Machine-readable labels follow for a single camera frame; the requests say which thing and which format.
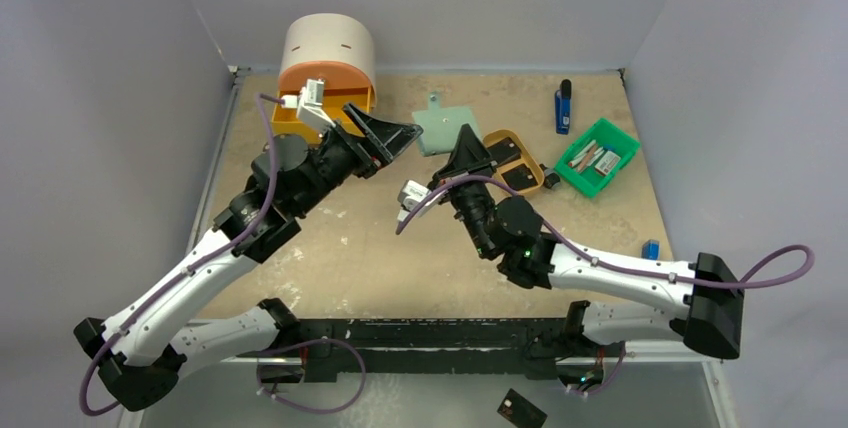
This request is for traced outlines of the black card dropped off table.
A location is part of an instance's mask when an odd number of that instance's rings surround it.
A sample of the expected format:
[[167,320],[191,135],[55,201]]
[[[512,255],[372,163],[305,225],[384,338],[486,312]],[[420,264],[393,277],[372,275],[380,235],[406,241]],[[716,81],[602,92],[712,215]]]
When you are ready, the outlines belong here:
[[548,415],[510,388],[498,405],[497,413],[516,428],[542,428]]

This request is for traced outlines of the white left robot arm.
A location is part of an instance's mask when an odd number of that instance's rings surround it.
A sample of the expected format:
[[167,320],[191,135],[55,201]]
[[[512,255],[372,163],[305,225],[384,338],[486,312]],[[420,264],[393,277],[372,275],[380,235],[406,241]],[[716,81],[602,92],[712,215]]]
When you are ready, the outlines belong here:
[[343,111],[356,133],[323,120],[317,146],[298,135],[271,135],[266,151],[252,161],[245,189],[182,261],[124,310],[75,327],[92,360],[86,381],[99,379],[117,406],[140,411],[205,366],[247,353],[284,357],[301,349],[300,322],[279,299],[202,326],[192,319],[294,238],[300,220],[347,178],[374,176],[422,133],[416,124],[380,120],[353,104]]

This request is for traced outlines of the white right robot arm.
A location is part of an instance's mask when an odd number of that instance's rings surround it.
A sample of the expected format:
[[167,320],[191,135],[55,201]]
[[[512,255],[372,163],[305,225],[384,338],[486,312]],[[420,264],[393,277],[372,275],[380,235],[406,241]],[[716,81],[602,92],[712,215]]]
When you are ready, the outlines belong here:
[[625,301],[617,309],[573,303],[561,329],[569,352],[670,339],[712,358],[739,357],[744,291],[721,257],[700,253],[693,262],[653,261],[560,239],[544,231],[525,197],[494,200],[487,188],[493,168],[487,148],[463,125],[447,164],[428,185],[453,206],[478,256],[496,261],[498,271],[522,288],[580,289]]

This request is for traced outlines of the green card holder wallet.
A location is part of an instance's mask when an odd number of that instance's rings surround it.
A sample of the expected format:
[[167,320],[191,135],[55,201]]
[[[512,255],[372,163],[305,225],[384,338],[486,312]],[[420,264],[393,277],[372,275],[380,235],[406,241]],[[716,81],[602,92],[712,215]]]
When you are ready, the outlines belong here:
[[427,107],[413,111],[412,117],[423,129],[416,143],[424,157],[450,153],[464,125],[468,125],[478,138],[482,137],[471,108],[465,105],[444,107],[439,92],[429,93]]

